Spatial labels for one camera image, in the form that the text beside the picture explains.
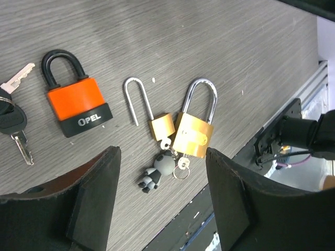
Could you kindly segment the black-headed key bunch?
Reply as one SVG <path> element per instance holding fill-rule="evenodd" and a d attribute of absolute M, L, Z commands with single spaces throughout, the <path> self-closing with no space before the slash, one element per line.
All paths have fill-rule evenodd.
<path fill-rule="evenodd" d="M 27 126 L 25 112 L 12 100 L 12 93 L 19 87 L 21 80 L 35 67 L 28 63 L 8 81 L 1 83 L 1 133 L 15 141 L 27 165 L 33 165 L 31 151 L 27 147 L 24 129 Z"/>

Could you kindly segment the keys with grey charm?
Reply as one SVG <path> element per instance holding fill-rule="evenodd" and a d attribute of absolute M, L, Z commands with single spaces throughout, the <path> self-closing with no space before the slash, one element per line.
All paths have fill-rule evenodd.
<path fill-rule="evenodd" d="M 171 147 L 172 141 L 165 142 L 163 150 L 155 157 L 153 165 L 146 168 L 138 186 L 144 193 L 157 189 L 162 177 L 169 176 L 176 167 L 178 152 Z"/>

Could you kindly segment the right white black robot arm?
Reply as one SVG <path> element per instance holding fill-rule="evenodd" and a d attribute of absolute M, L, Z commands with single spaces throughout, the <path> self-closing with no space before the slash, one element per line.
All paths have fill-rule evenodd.
<path fill-rule="evenodd" d="M 334 160 L 334 110 L 318 120 L 285 117 L 280 127 L 280 143 L 306 149 L 317 158 Z"/>

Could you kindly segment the orange black padlock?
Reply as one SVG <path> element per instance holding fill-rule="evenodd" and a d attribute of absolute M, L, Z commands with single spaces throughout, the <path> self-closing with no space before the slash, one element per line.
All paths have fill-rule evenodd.
<path fill-rule="evenodd" d="M 51 63 L 64 58 L 72 64 L 76 82 L 61 86 L 51 71 Z M 41 61 L 41 70 L 48 86 L 47 97 L 65 137 L 71 138 L 113 118 L 96 80 L 89 77 L 77 57 L 66 50 L 47 52 Z"/>

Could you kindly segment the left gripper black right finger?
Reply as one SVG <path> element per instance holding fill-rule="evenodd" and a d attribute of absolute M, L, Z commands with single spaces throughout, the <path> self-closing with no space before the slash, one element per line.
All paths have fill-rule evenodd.
<path fill-rule="evenodd" d="M 334 189 L 278 183 L 213 148 L 206 169 L 223 250 L 334 250 Z"/>

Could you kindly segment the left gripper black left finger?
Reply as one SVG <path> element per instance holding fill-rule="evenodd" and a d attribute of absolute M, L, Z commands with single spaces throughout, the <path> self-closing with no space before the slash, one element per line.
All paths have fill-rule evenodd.
<path fill-rule="evenodd" d="M 1 196 L 1 250 L 106 250 L 121 149 L 23 193 Z"/>

